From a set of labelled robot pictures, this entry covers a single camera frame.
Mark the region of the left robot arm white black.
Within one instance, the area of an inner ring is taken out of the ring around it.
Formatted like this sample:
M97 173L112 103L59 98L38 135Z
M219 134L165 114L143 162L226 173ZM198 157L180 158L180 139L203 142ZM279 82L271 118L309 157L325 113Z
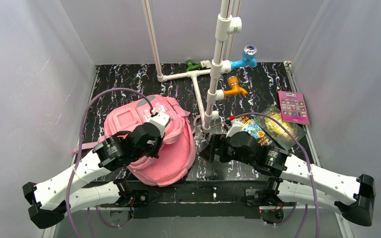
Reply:
M28 182L22 190L29 202L30 220L40 229L61 222L68 211L74 213L88 207L117 203L128 194L119 181L85 188L94 179L120 167L129 166L142 157L158 157L166 127L145 122L133 131L119 131L98 143L71 166L41 183Z

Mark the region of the dark treehouse book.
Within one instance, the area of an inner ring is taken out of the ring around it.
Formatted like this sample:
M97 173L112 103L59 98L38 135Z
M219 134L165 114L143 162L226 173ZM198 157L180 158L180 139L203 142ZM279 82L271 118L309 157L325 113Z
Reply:
M273 140L267 133L249 116L240 116L238 121L241 122L241 131L245 131L253 136L261 146L269 146L273 144Z

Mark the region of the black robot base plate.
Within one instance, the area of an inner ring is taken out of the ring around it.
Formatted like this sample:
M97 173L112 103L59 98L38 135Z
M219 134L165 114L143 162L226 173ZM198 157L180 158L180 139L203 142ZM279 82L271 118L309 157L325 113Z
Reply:
M128 181L135 198L134 218L159 217L244 217L257 219L260 210L282 211L290 203L262 197L266 182L180 181L166 187Z

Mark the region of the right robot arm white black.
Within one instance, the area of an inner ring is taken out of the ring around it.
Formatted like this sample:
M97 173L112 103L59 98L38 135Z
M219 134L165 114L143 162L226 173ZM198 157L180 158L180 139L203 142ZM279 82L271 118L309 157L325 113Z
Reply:
M262 146L245 131L232 136L214 134L199 156L212 162L239 161L268 177L265 190L254 200L297 202L342 215L351 223L370 227L376 189L367 174L345 176L304 161L274 146Z

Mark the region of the pink student backpack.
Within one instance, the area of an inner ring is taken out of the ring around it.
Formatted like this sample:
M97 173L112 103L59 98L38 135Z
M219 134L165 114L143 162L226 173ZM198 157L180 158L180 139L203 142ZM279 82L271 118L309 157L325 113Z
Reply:
M166 127L158 158L141 157L127 169L146 185L164 187L182 179L195 161L196 148L188 119L189 112L172 97L148 96L156 111L166 113L171 121ZM150 105L137 100L113 109L104 122L104 135L98 141L119 131L132 131L150 119Z

